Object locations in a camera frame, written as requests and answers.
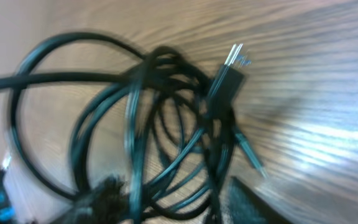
cable bundle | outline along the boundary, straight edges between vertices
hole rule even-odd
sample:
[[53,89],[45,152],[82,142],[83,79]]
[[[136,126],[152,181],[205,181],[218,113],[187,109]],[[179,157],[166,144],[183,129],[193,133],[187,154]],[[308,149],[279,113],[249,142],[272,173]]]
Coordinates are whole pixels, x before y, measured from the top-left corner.
[[[141,60],[139,64],[121,74],[91,73],[91,72],[54,72],[35,73],[37,65],[53,50],[79,40],[104,42]],[[110,85],[96,95],[83,110],[78,118],[70,139],[71,169],[78,191],[71,194],[58,188],[44,177],[37,166],[32,163],[28,149],[23,142],[24,137],[20,129],[19,119],[22,95],[26,88],[37,84],[56,82],[97,82]],[[132,162],[131,191],[129,194],[129,210],[127,218],[134,223],[141,223],[145,219],[164,216],[174,220],[189,220],[203,213],[207,208],[206,223],[222,223],[219,203],[219,192],[222,189],[225,176],[236,144],[235,138],[239,129],[235,124],[234,113],[229,109],[227,113],[213,118],[209,112],[201,114],[200,104],[206,99],[212,86],[212,80],[201,70],[188,63],[182,55],[170,47],[158,47],[149,54],[142,54],[131,46],[111,37],[89,32],[75,32],[61,34],[43,41],[23,61],[19,71],[13,77],[0,78],[0,90],[10,89],[8,105],[7,127],[12,143],[17,149],[24,163],[50,190],[75,201],[91,190],[87,177],[88,148],[95,126],[105,113],[121,98],[128,96],[126,108],[126,130],[124,146]],[[137,108],[141,93],[144,90],[154,91],[153,102],[142,127],[135,123]],[[190,90],[193,99],[187,100],[178,94],[180,90]],[[175,109],[180,126],[180,138],[175,139],[168,130],[164,120],[163,105],[168,100],[175,102]],[[182,110],[190,110],[195,115],[195,128],[189,138],[185,136]],[[178,154],[171,160],[166,149],[161,145],[156,122],[161,120],[165,134],[177,146]],[[220,121],[220,130],[214,130],[213,121]],[[143,184],[147,141],[153,135],[159,153],[159,160],[164,170],[151,181]],[[207,135],[210,143],[206,145],[201,137]],[[187,177],[173,187],[169,187],[175,178],[181,162],[191,153],[201,153],[203,162],[200,163]],[[190,196],[180,202],[161,207],[157,202],[178,190],[190,181],[197,173],[206,168],[208,178]],[[209,196],[198,207],[189,212],[178,212],[187,207],[202,195]]]

metal prong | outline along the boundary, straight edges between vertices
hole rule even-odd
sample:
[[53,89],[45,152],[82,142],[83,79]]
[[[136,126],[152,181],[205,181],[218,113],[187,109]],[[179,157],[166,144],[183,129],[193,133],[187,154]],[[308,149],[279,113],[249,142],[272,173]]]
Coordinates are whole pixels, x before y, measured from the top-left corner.
[[234,61],[236,60],[237,56],[239,55],[239,52],[241,50],[242,44],[234,44],[233,47],[231,48],[231,51],[229,53],[229,56],[227,56],[227,59],[225,61],[225,65],[227,66],[231,66]]

coiled cable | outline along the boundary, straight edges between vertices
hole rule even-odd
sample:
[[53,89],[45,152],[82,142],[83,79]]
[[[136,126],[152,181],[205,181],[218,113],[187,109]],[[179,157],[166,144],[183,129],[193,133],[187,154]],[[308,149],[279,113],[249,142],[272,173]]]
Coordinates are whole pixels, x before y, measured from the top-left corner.
[[[107,43],[137,58],[140,62],[121,74],[95,72],[33,73],[39,63],[53,50],[72,42],[84,40]],[[183,75],[186,77],[186,81],[175,78],[174,75]],[[222,223],[219,192],[227,174],[234,145],[237,143],[236,134],[238,134],[239,129],[235,124],[232,109],[218,118],[212,118],[208,112],[200,113],[200,104],[205,100],[212,81],[173,48],[158,47],[149,54],[143,54],[130,45],[106,35],[73,32],[56,35],[43,41],[24,59],[13,77],[0,78],[0,90],[10,89],[11,91],[7,111],[7,128],[11,141],[20,157],[41,183],[56,194],[72,201],[91,190],[86,163],[95,126],[117,101],[128,96],[124,146],[132,162],[129,218],[133,219],[136,224],[157,216],[174,220],[189,220],[209,208],[205,222]],[[25,138],[21,129],[20,108],[25,90],[38,84],[57,82],[110,83],[82,111],[71,134],[70,165],[78,189],[74,194],[57,187],[56,184],[41,174],[30,159],[29,150],[23,144]],[[138,104],[142,91],[146,89],[154,91],[153,102],[145,124],[143,127],[137,127]],[[190,90],[193,99],[187,100],[182,97],[178,93],[180,90]],[[166,126],[163,106],[168,99],[175,102],[175,111],[180,127],[179,139],[175,139]],[[185,136],[181,112],[184,108],[190,110],[196,118],[195,128],[190,137]],[[164,149],[157,135],[156,122],[158,119],[161,121],[163,131],[168,139],[177,146],[178,154],[173,160],[169,158],[167,150]],[[214,121],[220,122],[218,135],[214,135],[217,131],[214,130]],[[151,181],[144,183],[145,156],[148,152],[147,142],[150,135],[153,136],[159,154],[158,158],[164,170]],[[202,141],[204,135],[207,135],[210,139],[208,145]],[[168,188],[175,178],[181,162],[191,153],[201,153],[203,162],[179,183]],[[207,170],[208,174],[206,182],[187,198],[169,207],[162,207],[157,203],[160,199],[185,185],[203,168]],[[185,213],[178,212],[207,192],[208,197],[198,207]],[[149,207],[152,209],[145,212],[145,209]]]

power cord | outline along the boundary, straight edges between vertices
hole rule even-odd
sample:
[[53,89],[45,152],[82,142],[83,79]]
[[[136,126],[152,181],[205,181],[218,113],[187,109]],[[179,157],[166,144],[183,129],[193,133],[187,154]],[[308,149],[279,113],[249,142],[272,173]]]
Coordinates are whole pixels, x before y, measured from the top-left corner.
[[[107,43],[140,62],[121,74],[96,72],[53,72],[34,73],[39,63],[53,50],[76,41],[97,41]],[[222,189],[227,170],[233,155],[234,146],[240,145],[250,157],[255,168],[262,171],[262,165],[250,149],[245,136],[236,125],[231,101],[244,81],[244,76],[232,68],[233,61],[238,55],[238,46],[233,47],[228,61],[221,66],[217,77],[212,80],[201,70],[190,64],[175,49],[158,47],[149,54],[143,54],[124,42],[102,34],[90,32],[73,32],[51,37],[39,44],[22,62],[19,71],[13,77],[0,78],[0,91],[10,89],[7,112],[7,129],[11,141],[20,157],[31,173],[47,188],[71,201],[78,200],[82,195],[91,191],[87,175],[88,148],[94,127],[106,112],[121,98],[128,96],[126,109],[126,130],[124,146],[131,157],[132,177],[129,194],[129,211],[126,215],[134,223],[157,216],[173,220],[189,220],[202,214],[207,208],[206,223],[222,223],[219,203],[219,193]],[[174,75],[186,78],[178,79]],[[61,189],[41,174],[32,162],[25,147],[24,135],[21,129],[20,108],[22,96],[27,88],[46,83],[87,82],[110,83],[101,93],[96,95],[83,110],[75,123],[70,138],[70,165],[78,191],[74,194]],[[137,108],[142,91],[154,91],[151,109],[143,127],[136,124]],[[178,91],[190,90],[193,99],[187,100]],[[180,127],[180,138],[176,139],[168,130],[163,113],[165,102],[171,99],[175,102],[177,120]],[[207,102],[207,112],[200,113],[200,104]],[[182,110],[187,108],[196,118],[195,128],[190,136],[185,134]],[[177,145],[178,154],[174,160],[168,156],[166,149],[160,143],[156,132],[156,121],[160,120],[168,139]],[[213,122],[220,122],[216,130]],[[153,136],[159,153],[159,160],[164,170],[151,181],[144,183],[145,155],[149,135]],[[210,143],[207,145],[202,136],[207,135]],[[204,161],[187,177],[173,187],[169,187],[175,178],[181,162],[191,153],[200,153]],[[203,168],[207,170],[208,179],[191,195],[169,207],[162,207],[157,202],[172,194],[185,185]],[[186,208],[209,191],[209,196],[197,207],[188,212],[178,212]]]

wood grain surface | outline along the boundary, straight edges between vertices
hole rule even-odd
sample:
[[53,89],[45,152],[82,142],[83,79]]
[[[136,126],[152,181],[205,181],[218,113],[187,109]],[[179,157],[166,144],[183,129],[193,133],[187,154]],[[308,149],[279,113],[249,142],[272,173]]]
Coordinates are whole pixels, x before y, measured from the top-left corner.
[[[249,79],[234,109],[270,176],[260,178],[238,149],[231,175],[295,223],[358,223],[358,1],[54,0],[44,11],[45,38],[91,29],[120,35],[144,50],[171,45],[211,76],[231,45],[244,43],[252,64],[243,69]],[[58,49],[40,69],[115,72],[132,63],[105,46],[79,43]],[[103,87],[43,86],[26,94],[24,126],[32,154],[48,176],[67,187],[72,187],[67,164],[71,129]],[[93,186],[112,173],[129,176],[124,108],[122,100],[95,132],[89,160]],[[153,153],[150,158],[152,175],[160,167]],[[198,159],[189,159],[181,175]],[[164,203],[188,194],[204,178],[202,172]],[[21,222],[36,217],[45,223],[68,207],[15,156],[6,184]]]

